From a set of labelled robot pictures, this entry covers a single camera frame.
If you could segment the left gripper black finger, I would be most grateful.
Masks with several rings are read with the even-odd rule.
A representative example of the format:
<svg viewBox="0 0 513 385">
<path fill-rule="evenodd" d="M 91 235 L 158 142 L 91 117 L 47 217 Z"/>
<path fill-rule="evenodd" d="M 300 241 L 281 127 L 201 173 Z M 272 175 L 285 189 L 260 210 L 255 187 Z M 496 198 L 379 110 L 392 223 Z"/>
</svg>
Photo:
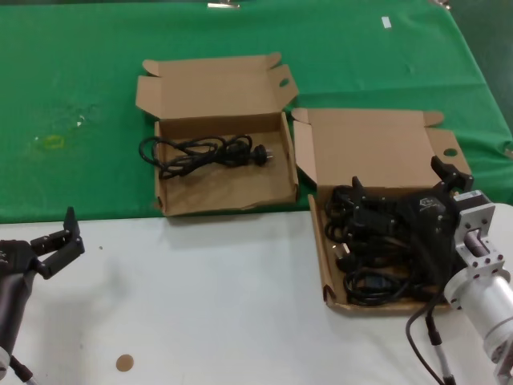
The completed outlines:
<svg viewBox="0 0 513 385">
<path fill-rule="evenodd" d="M 85 253 L 74 208 L 67 208 L 63 230 L 32 240 L 30 247 L 36 255 L 34 269 L 45 280 Z"/>
</svg>

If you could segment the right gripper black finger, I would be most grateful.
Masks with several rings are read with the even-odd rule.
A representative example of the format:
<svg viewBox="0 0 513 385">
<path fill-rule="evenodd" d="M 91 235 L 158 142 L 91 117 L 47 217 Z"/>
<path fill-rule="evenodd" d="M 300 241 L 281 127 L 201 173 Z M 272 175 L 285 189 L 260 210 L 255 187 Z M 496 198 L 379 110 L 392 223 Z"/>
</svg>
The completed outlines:
<svg viewBox="0 0 513 385">
<path fill-rule="evenodd" d="M 452 197 L 455 193 L 466 193 L 474 183 L 472 175 L 459 171 L 453 164 L 443 163 L 433 156 L 430 166 L 438 176 L 439 182 L 430 190 L 434 197 Z"/>
<path fill-rule="evenodd" d="M 399 199 L 369 194 L 356 176 L 351 181 L 354 223 L 377 233 L 398 233 L 402 221 L 398 214 Z"/>
</svg>

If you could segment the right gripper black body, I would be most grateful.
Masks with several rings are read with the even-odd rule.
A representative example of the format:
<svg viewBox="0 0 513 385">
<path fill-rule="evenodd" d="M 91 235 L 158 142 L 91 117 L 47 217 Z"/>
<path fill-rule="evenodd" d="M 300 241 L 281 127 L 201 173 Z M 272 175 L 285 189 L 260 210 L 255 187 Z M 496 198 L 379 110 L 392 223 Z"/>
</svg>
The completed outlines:
<svg viewBox="0 0 513 385">
<path fill-rule="evenodd" d="M 434 283 L 444 287 L 454 274 L 455 216 L 448 198 L 433 189 L 400 197 L 397 213 L 410 231 L 415 256 Z"/>
</svg>

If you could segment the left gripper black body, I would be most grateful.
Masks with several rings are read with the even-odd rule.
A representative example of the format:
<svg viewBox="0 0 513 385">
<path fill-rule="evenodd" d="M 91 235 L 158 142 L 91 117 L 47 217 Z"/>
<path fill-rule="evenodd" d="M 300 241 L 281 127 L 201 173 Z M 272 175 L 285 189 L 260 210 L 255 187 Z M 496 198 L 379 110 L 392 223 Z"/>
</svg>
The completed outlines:
<svg viewBox="0 0 513 385">
<path fill-rule="evenodd" d="M 38 252 L 32 241 L 1 241 L 1 348 L 13 349 L 32 293 Z"/>
</svg>

